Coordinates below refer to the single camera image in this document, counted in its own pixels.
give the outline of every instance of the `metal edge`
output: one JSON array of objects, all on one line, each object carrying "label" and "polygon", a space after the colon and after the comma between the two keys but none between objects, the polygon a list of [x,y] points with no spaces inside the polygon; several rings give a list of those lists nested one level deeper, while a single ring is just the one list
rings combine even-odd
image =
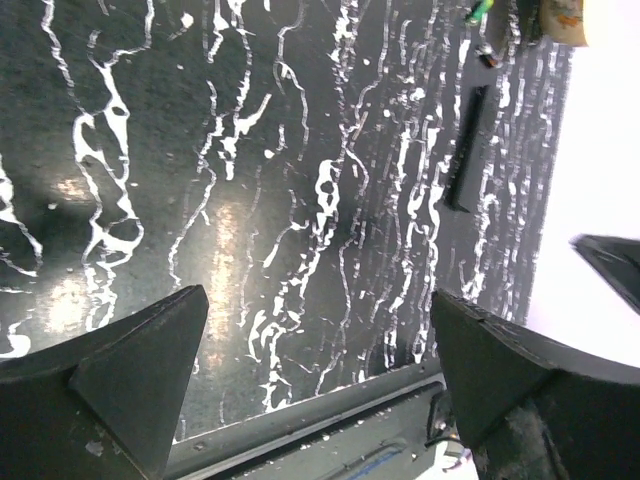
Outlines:
[{"label": "metal edge", "polygon": [[444,385],[438,359],[190,438],[171,449],[164,478],[209,478],[429,384]]}]

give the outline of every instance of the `black rectangular bar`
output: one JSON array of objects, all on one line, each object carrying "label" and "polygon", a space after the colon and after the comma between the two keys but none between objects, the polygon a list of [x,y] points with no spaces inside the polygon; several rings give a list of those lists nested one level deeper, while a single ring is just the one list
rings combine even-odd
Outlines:
[{"label": "black rectangular bar", "polygon": [[458,148],[458,168],[449,194],[450,205],[455,210],[475,212],[477,208],[486,146],[493,135],[499,100],[493,85],[473,89],[465,131]]}]

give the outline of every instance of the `dark gray surface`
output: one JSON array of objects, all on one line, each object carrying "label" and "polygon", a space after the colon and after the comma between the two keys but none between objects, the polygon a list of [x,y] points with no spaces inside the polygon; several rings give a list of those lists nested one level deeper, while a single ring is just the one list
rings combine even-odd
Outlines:
[{"label": "dark gray surface", "polygon": [[[0,6],[0,357],[201,283],[179,440],[429,358],[436,285],[524,322],[569,72],[548,41],[516,55],[515,3],[499,74],[455,2],[231,4]],[[497,74],[454,213],[460,119]]]}]

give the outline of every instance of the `green object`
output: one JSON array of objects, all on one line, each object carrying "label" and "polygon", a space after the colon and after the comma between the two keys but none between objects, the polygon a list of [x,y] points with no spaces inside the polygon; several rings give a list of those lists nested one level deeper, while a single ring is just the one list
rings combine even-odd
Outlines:
[{"label": "green object", "polygon": [[494,0],[481,0],[480,2],[476,3],[476,5],[473,7],[473,10],[471,10],[471,13],[469,13],[469,15],[467,15],[467,18],[465,19],[467,24],[477,25],[478,23],[480,23],[482,17],[484,17],[489,9],[493,7],[493,1]]}]

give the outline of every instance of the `white wall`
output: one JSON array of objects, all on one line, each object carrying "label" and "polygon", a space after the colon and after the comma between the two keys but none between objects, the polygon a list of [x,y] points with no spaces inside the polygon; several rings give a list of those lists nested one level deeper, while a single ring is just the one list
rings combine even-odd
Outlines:
[{"label": "white wall", "polygon": [[640,367],[640,316],[569,244],[640,239],[640,2],[611,3],[609,45],[574,54],[527,326]]}]

